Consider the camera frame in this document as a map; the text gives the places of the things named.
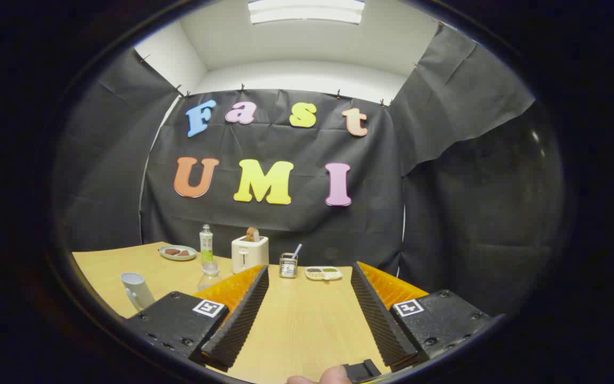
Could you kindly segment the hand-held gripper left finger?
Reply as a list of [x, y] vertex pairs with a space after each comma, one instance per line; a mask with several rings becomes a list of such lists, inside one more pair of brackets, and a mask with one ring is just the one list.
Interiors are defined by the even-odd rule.
[[173, 291], [125, 324], [154, 347], [226, 372], [236, 362], [269, 287], [268, 266], [258, 265], [194, 295]]

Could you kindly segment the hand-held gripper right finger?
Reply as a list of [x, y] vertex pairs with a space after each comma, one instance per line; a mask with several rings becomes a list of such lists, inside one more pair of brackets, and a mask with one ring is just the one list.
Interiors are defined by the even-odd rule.
[[351, 286], [392, 372], [437, 358], [494, 323], [451, 290], [428, 293], [363, 262], [353, 264]]

